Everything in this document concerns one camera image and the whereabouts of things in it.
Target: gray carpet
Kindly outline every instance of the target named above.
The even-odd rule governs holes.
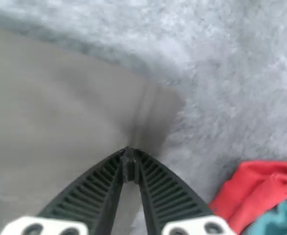
[[[207,202],[239,162],[287,159],[287,0],[0,0],[0,25],[175,88],[160,159]]]

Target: red fabric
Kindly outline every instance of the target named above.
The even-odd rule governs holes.
[[[286,199],[287,162],[250,161],[239,165],[209,206],[239,234]]]

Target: gray cloth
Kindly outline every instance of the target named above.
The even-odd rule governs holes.
[[[127,145],[157,153],[181,105],[121,67],[0,30],[0,229]],[[125,190],[116,234],[140,205]]]
[[[0,0],[0,25],[176,88],[161,160],[207,202],[240,161],[287,160],[287,0]]]

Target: white mounting bracket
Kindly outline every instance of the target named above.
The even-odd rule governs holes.
[[[7,224],[0,235],[88,235],[84,223],[23,216]]]
[[[169,222],[162,235],[236,235],[227,222],[214,215]]]

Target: teal cloth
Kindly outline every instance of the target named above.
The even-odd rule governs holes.
[[[259,217],[245,235],[287,235],[287,200]]]

